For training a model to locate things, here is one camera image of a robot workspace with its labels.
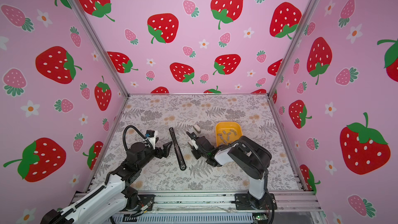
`table surface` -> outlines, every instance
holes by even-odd
[[[268,168],[269,190],[298,189],[289,159],[275,126],[265,95],[132,95],[129,98],[115,135],[97,171],[92,187],[105,181],[107,172],[116,169],[126,158],[122,143],[123,130],[127,125],[136,126],[142,133],[157,130],[158,147],[171,141],[169,128],[173,127],[184,156],[187,169],[181,171],[174,148],[167,158],[154,158],[133,183],[137,190],[246,190],[249,178],[235,163],[211,167],[201,157],[191,153],[186,131],[193,125],[202,129],[198,136],[216,146],[215,126],[221,121],[237,122],[243,135],[265,147],[272,154]],[[132,128],[127,131],[127,146],[142,142]]]

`yellow bin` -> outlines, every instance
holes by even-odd
[[[242,135],[242,128],[236,122],[226,121],[216,125],[217,146],[232,143],[238,140]]]

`yellow tray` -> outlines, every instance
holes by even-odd
[[[217,146],[222,145],[222,144],[232,143],[232,142],[238,140],[242,135],[243,135],[242,128],[236,122],[232,122],[232,121],[220,122],[216,125]]]

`black elongated object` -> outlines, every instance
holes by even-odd
[[[178,165],[180,166],[180,170],[186,170],[187,166],[184,161],[184,157],[182,156],[180,147],[178,146],[176,135],[174,134],[174,129],[172,127],[169,128],[170,135],[173,140],[174,150],[176,151]]]

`strawberry wallpaper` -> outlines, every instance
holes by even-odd
[[[397,0],[321,0],[275,105],[328,223],[392,223]]]
[[[0,0],[3,223],[83,191],[123,98],[67,0]]]
[[[269,91],[307,2],[79,0],[132,94]]]

